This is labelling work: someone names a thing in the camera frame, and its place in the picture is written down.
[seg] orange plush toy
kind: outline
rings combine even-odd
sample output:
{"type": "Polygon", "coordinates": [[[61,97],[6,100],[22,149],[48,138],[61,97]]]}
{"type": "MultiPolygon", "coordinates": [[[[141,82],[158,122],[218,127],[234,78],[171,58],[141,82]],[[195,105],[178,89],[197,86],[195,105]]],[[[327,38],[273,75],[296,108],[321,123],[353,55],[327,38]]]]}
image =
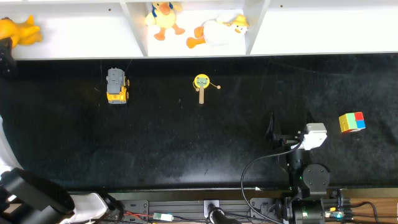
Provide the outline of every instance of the orange plush toy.
{"type": "Polygon", "coordinates": [[[40,27],[34,25],[33,16],[29,16],[26,22],[20,24],[8,18],[0,20],[0,40],[11,38],[12,48],[15,48],[17,44],[32,45],[41,42],[43,37],[39,31],[40,27]]]}

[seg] toy truck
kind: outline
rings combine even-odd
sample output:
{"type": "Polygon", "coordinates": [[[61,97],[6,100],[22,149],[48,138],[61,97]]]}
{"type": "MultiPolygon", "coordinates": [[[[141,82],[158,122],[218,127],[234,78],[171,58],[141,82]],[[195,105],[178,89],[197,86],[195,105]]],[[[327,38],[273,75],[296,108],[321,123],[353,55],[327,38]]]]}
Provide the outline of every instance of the toy truck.
{"type": "Polygon", "coordinates": [[[118,68],[108,70],[106,77],[106,97],[111,104],[126,104],[129,99],[130,81],[124,76],[124,71],[118,68]]]}

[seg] metal bracket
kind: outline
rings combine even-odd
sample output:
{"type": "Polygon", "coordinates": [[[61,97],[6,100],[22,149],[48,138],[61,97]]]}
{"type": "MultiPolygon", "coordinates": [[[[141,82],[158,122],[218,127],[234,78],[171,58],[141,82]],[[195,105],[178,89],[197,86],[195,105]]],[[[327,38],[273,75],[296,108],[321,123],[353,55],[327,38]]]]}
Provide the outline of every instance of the metal bracket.
{"type": "MultiPolygon", "coordinates": [[[[147,215],[149,213],[149,202],[147,200],[120,200],[123,204],[125,210],[132,212],[132,213],[139,213],[147,215]]],[[[125,215],[124,221],[132,221],[136,223],[146,224],[148,222],[148,217],[141,217],[139,219],[132,215],[125,215]]]]}
{"type": "Polygon", "coordinates": [[[203,214],[204,214],[205,218],[207,218],[209,216],[208,207],[211,204],[213,204],[215,207],[220,207],[220,201],[219,200],[204,200],[203,201],[203,214]]]}
{"type": "MultiPolygon", "coordinates": [[[[271,208],[275,204],[275,199],[273,198],[252,198],[250,199],[250,204],[256,208],[258,211],[261,211],[260,213],[263,215],[267,215],[268,209],[271,208]]],[[[275,216],[274,212],[269,212],[267,215],[269,218],[273,220],[278,220],[278,218],[275,216]]],[[[261,218],[259,215],[250,209],[250,217],[253,218],[261,218]]],[[[251,220],[253,223],[263,223],[264,221],[260,220],[251,220]]]]}

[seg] rubik's cube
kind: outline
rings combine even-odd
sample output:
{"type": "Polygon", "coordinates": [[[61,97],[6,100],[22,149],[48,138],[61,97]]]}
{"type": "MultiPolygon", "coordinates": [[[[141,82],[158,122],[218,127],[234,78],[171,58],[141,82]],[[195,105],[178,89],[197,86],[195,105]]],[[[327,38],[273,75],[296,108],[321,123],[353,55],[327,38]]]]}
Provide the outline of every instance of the rubik's cube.
{"type": "Polygon", "coordinates": [[[360,131],[365,128],[362,112],[346,113],[339,118],[342,133],[360,131]]]}

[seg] yellow plush duck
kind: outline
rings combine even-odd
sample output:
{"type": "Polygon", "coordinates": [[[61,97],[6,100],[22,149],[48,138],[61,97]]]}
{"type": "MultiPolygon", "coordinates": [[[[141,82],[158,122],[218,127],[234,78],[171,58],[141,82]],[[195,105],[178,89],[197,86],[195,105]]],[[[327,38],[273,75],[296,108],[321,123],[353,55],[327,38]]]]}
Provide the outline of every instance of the yellow plush duck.
{"type": "Polygon", "coordinates": [[[17,44],[32,45],[42,41],[43,37],[39,31],[40,27],[34,25],[33,16],[29,16],[26,22],[20,24],[8,18],[0,20],[0,40],[11,38],[12,48],[17,44]]]}
{"type": "Polygon", "coordinates": [[[185,29],[179,28],[175,23],[177,16],[174,9],[177,12],[182,11],[181,5],[177,2],[152,3],[152,11],[146,17],[145,23],[148,26],[156,24],[160,27],[160,32],[154,36],[157,40],[165,39],[164,34],[168,28],[173,28],[176,35],[181,35],[185,32],[185,29]]]}
{"type": "Polygon", "coordinates": [[[192,49],[198,44],[212,46],[226,45],[244,36],[249,24],[244,15],[236,16],[232,22],[223,22],[224,18],[206,21],[203,26],[195,29],[195,37],[187,39],[187,46],[192,49]]]}

